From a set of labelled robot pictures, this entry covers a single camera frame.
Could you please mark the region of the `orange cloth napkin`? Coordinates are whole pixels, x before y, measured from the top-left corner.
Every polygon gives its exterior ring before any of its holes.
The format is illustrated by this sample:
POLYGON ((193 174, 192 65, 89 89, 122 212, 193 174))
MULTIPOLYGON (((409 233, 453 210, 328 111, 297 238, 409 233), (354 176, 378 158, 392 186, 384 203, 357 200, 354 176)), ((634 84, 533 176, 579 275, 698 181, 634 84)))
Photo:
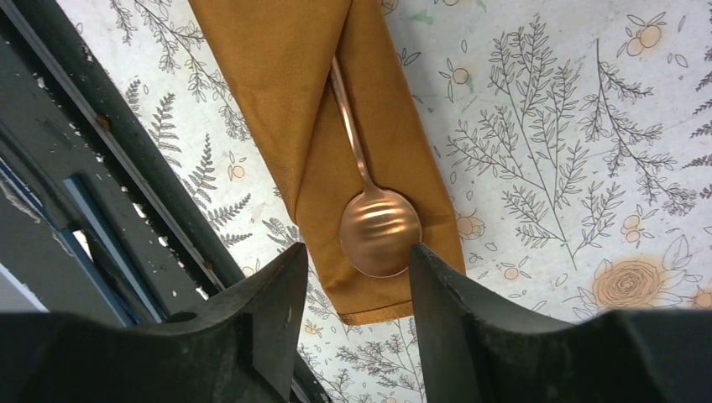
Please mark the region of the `orange cloth napkin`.
POLYGON ((328 82, 342 67, 375 181, 416 208, 424 243, 464 271, 453 204, 377 1, 204 0, 191 9, 348 325, 413 313, 407 275, 374 279, 343 253, 338 225, 361 180, 328 82))

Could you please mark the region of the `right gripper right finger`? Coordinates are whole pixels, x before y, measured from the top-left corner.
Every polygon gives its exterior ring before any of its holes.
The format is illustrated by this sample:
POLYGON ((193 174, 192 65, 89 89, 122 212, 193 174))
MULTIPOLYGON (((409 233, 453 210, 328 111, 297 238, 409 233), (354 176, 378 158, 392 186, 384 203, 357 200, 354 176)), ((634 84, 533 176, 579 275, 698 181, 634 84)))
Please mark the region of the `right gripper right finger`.
POLYGON ((711 314, 617 310, 570 324, 458 273, 425 244, 409 276, 430 402, 708 402, 711 314))

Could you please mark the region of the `brown wooden spoon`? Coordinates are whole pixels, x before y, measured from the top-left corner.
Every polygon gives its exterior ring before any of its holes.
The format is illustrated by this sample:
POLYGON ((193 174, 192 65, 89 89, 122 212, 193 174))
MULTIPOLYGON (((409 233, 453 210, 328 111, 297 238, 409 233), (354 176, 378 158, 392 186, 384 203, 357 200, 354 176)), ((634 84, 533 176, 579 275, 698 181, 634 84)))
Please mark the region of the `brown wooden spoon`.
POLYGON ((374 182, 337 56, 332 58, 330 82, 363 184, 340 218, 339 238, 344 255, 368 277, 396 277, 408 269, 410 247, 421 241, 421 220, 403 195, 374 182))

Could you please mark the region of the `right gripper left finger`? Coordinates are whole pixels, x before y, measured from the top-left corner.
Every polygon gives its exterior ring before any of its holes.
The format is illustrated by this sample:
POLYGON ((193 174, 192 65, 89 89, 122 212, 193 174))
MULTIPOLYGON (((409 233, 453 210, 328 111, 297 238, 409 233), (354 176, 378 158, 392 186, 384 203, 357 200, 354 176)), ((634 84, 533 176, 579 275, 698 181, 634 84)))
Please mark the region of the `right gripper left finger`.
POLYGON ((114 327, 70 313, 1 316, 4 402, 286 402, 307 251, 167 322, 114 327))

